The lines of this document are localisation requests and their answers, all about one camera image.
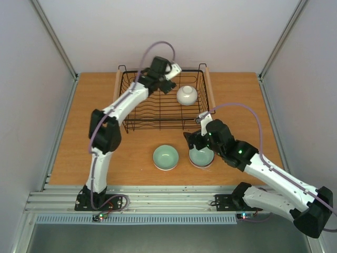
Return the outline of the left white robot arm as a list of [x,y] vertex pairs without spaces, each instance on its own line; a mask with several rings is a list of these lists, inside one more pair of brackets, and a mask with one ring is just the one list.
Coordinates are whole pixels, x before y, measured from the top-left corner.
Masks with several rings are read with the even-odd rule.
[[155,91],[167,94],[173,90],[176,84],[172,79],[181,71],[177,63],[156,56],[150,67],[138,71],[134,81],[119,98],[105,109],[92,112],[88,146],[92,162],[82,193],[94,210],[102,209],[107,203],[107,172],[112,154],[121,144],[120,126],[123,121]]

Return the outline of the black wire dish rack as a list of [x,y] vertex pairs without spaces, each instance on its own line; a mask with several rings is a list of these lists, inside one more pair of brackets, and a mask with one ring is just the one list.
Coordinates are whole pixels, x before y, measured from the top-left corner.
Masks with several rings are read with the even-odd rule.
[[[195,118],[215,107],[210,72],[205,63],[200,63],[198,69],[183,69],[173,82],[176,87],[171,92],[154,92],[126,117],[122,126],[127,133],[152,129],[196,129]],[[179,88],[186,85],[197,91],[197,100],[192,105],[181,105],[176,98]]]

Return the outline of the celadon green bowl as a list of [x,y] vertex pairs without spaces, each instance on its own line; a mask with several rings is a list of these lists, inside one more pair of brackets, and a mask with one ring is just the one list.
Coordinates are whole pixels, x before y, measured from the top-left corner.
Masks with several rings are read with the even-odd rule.
[[161,145],[153,152],[154,165],[162,171],[174,169],[179,162],[179,154],[171,145]]
[[214,152],[208,148],[189,150],[191,164],[200,169],[208,168],[213,163],[214,157]]

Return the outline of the white ceramic bowl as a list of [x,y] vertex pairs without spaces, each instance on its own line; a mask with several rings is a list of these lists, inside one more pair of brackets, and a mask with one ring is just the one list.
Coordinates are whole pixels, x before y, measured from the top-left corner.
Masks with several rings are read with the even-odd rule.
[[189,85],[182,86],[177,91],[176,99],[181,105],[192,105],[197,100],[197,90]]

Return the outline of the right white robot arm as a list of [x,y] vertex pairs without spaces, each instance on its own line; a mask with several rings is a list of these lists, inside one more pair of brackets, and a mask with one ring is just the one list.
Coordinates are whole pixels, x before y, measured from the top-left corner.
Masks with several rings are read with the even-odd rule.
[[201,128],[183,135],[189,149],[208,148],[230,167],[239,169],[272,187],[263,191],[241,182],[232,192],[235,207],[263,209],[291,221],[308,237],[318,239],[333,214],[333,193],[316,188],[290,175],[268,160],[256,147],[235,139],[221,120],[199,119]]

